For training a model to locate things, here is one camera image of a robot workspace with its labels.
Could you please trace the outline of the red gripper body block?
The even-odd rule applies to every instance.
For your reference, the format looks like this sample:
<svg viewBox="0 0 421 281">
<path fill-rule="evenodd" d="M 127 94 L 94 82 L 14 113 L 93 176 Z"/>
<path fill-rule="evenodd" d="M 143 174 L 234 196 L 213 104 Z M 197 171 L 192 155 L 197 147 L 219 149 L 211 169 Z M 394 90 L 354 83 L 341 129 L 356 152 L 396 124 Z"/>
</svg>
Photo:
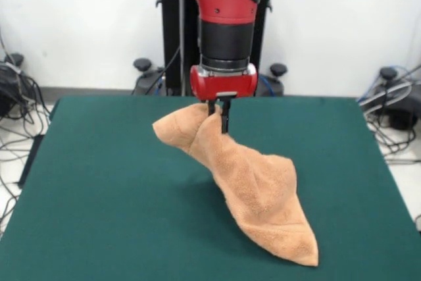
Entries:
<svg viewBox="0 0 421 281">
<path fill-rule="evenodd" d="M 191 90 L 198 100 L 215 101 L 225 97 L 252 96 L 257 87 L 258 74 L 253 64 L 239 72 L 216 72 L 193 65 L 189 78 Z"/>
</svg>

